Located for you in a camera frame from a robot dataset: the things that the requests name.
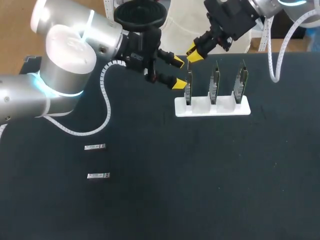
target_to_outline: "small metal component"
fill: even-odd
[[[212,105],[217,104],[219,82],[220,82],[220,71],[219,71],[218,62],[216,62],[215,67],[212,69],[212,75],[210,77],[210,84],[209,84],[209,95],[210,95],[210,101]]]
[[[110,172],[106,173],[89,173],[87,179],[109,179]]]
[[[236,76],[233,88],[234,99],[237,104],[241,104],[242,97],[245,93],[248,75],[249,73],[245,61],[243,60],[240,64],[240,69]]]
[[[105,149],[107,146],[105,144],[97,144],[97,145],[88,145],[84,146],[84,150],[96,150],[96,149]]]
[[[191,106],[192,98],[192,71],[190,70],[190,62],[188,61],[187,66],[187,77],[186,77],[186,87],[184,88],[185,101],[187,106]]]

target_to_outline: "black table surface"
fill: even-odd
[[[214,55],[192,66],[194,96],[207,94],[216,61],[219,94],[230,94],[242,59],[249,116],[178,118],[182,91],[114,66],[105,78],[111,120],[98,134],[72,136],[44,118],[10,123],[0,144],[0,240],[319,239],[320,54],[286,54],[277,84],[266,54]],[[29,59],[21,73],[39,64]],[[66,127],[104,121],[104,64],[58,119]],[[84,151],[91,144],[107,149]]]

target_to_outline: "white cable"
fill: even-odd
[[[98,127],[97,129],[93,130],[93,131],[89,131],[89,132],[76,132],[76,131],[72,131],[68,128],[66,128],[65,126],[63,126],[62,124],[60,124],[59,122],[57,122],[56,120],[54,120],[52,117],[50,116],[44,116],[45,119],[49,120],[51,123],[53,123],[54,125],[56,125],[58,128],[60,128],[62,131],[74,135],[74,136],[79,136],[79,137],[84,137],[84,136],[90,136],[93,134],[96,134],[98,132],[100,132],[102,129],[104,129],[109,120],[110,120],[110,116],[111,116],[111,106],[110,106],[110,102],[106,93],[106,89],[105,89],[105,74],[106,71],[113,65],[120,65],[120,66],[126,66],[126,63],[124,61],[120,61],[120,60],[113,60],[108,62],[104,68],[102,69],[101,75],[100,75],[100,88],[101,88],[101,92],[103,95],[103,98],[105,100],[105,104],[106,104],[106,109],[107,109],[107,115],[106,118],[104,120],[104,123]]]
[[[315,7],[319,10],[320,12],[320,6],[319,6],[319,0],[314,0]],[[281,66],[282,62],[284,59],[285,51],[288,46],[288,43],[296,31],[296,29],[299,27],[300,24],[302,24],[305,20],[308,18],[317,15],[318,12],[317,10],[311,10],[305,14],[303,14],[295,23],[292,25],[288,33],[286,34],[283,43],[280,48],[278,60],[276,63],[276,69],[275,69],[275,75],[274,75],[274,69],[273,69],[273,62],[272,62],[272,49],[271,49],[271,24],[270,24],[270,19],[267,19],[267,26],[268,26],[268,62],[269,62],[269,72],[270,72],[270,77],[271,80],[275,83],[277,83],[280,79],[280,73],[281,73]]]

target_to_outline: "white holder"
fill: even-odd
[[[216,105],[211,104],[209,93],[207,96],[193,96],[191,105],[187,105],[185,96],[177,97],[174,105],[177,117],[239,116],[251,113],[247,97],[243,96],[241,104],[237,104],[234,92],[230,96],[218,96]]]

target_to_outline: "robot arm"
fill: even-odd
[[[191,63],[205,59],[216,45],[228,51],[232,42],[252,29],[256,19],[262,16],[268,19],[284,9],[296,21],[314,9],[313,0],[205,0],[204,5],[211,27],[204,35],[194,39],[186,53]],[[319,16],[314,16],[301,26],[311,28],[319,25]]]
[[[71,0],[37,0],[30,26],[45,37],[45,54],[39,72],[0,76],[0,125],[72,112],[97,57],[124,61],[128,69],[145,73],[147,81],[163,83],[170,89],[186,86],[176,77],[155,71],[156,57],[178,68],[184,64],[173,53],[159,49],[161,31],[157,28],[143,36],[134,32],[127,36],[121,24]],[[142,41],[148,43],[143,49]]]

